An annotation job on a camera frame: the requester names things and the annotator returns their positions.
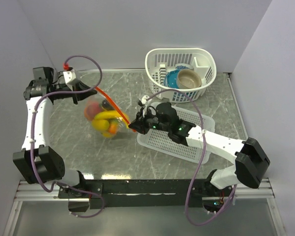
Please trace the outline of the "fake yellow banana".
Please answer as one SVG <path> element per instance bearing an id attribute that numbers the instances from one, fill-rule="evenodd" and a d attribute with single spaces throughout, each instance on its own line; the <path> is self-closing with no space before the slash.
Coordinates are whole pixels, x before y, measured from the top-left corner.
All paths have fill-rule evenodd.
<path id="1" fill-rule="evenodd" d="M 103 111 L 95 115 L 94 119 L 123 119 L 123 117 L 116 111 Z"/>

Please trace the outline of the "fake pink peach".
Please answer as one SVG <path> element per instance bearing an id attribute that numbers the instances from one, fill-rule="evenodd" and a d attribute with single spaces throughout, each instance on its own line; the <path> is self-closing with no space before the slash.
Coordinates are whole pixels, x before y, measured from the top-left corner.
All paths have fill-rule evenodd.
<path id="1" fill-rule="evenodd" d="M 89 104 L 84 110 L 84 116 L 87 120 L 92 121 L 94 117 L 102 111 L 99 103 L 94 102 Z"/>

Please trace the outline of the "fake yellow bell pepper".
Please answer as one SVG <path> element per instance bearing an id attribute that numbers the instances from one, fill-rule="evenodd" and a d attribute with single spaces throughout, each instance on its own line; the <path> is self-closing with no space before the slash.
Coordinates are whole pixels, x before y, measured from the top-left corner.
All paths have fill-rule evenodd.
<path id="1" fill-rule="evenodd" d="M 105 119 L 93 119 L 91 125 L 96 131 L 105 132 L 109 129 L 110 122 Z"/>

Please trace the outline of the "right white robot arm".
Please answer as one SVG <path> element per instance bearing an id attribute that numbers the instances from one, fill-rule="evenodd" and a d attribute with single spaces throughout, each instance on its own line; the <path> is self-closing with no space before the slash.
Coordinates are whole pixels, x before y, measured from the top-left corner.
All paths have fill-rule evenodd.
<path id="1" fill-rule="evenodd" d="M 177 144 L 202 148 L 232 163 L 228 168 L 211 172 L 205 184 L 205 190 L 211 196 L 239 183 L 252 189 L 259 188 L 270 165 L 269 158 L 256 139 L 232 139 L 207 131 L 179 118 L 169 102 L 160 103 L 154 111 L 142 107 L 129 128 L 143 135 L 151 129 L 167 132 L 168 137 Z"/>

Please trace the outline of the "clear zip top bag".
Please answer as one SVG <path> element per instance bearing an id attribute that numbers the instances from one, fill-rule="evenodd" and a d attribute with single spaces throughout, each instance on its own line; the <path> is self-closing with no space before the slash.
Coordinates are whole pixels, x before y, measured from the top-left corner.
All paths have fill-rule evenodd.
<path id="1" fill-rule="evenodd" d="M 113 138 L 121 133 L 135 133 L 129 128 L 130 118 L 103 90 L 96 87 L 95 95 L 87 99 L 84 117 L 91 127 L 105 138 Z"/>

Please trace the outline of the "fake orange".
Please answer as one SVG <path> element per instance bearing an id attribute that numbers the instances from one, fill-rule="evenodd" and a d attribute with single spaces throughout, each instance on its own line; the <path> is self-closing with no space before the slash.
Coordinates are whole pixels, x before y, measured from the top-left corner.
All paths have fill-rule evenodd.
<path id="1" fill-rule="evenodd" d="M 116 134 L 118 132 L 119 125 L 117 123 L 111 123 L 108 129 L 108 132 L 110 134 Z"/>

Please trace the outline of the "white perforated tray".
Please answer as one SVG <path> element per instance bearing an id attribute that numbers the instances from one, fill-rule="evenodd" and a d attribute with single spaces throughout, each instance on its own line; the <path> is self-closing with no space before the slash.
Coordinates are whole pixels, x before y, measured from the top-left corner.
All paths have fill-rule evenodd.
<path id="1" fill-rule="evenodd" d="M 189 123 L 200 126 L 210 132 L 215 132 L 215 121 L 213 118 L 184 108 L 173 107 L 178 117 Z M 173 132 L 168 133 L 162 130 L 150 129 L 147 134 L 138 134 L 137 141 L 140 145 L 162 152 L 189 162 L 198 163 L 202 155 L 202 145 L 187 146 L 186 135 L 188 127 L 180 125 Z"/>

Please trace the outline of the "fake dark purple eggplant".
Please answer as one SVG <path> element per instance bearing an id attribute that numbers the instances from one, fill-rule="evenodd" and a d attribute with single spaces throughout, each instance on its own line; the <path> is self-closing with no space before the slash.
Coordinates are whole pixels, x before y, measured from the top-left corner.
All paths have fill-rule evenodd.
<path id="1" fill-rule="evenodd" d="M 105 99 L 101 102 L 101 107 L 105 111 L 113 111 L 114 107 Z"/>

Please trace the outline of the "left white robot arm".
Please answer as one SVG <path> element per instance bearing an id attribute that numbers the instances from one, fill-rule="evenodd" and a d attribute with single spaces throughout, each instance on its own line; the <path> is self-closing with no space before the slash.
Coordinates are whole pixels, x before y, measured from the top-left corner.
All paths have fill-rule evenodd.
<path id="1" fill-rule="evenodd" d="M 34 68 L 33 74 L 23 93 L 28 112 L 26 135 L 21 151 L 13 153 L 13 163 L 28 184 L 59 181 L 69 185 L 75 197 L 83 197 L 88 190 L 83 175 L 67 169 L 63 158 L 50 146 L 50 118 L 55 100 L 72 98 L 77 104 L 97 92 L 89 90 L 72 67 L 62 72 L 64 82 L 60 84 L 53 82 L 51 67 Z"/>

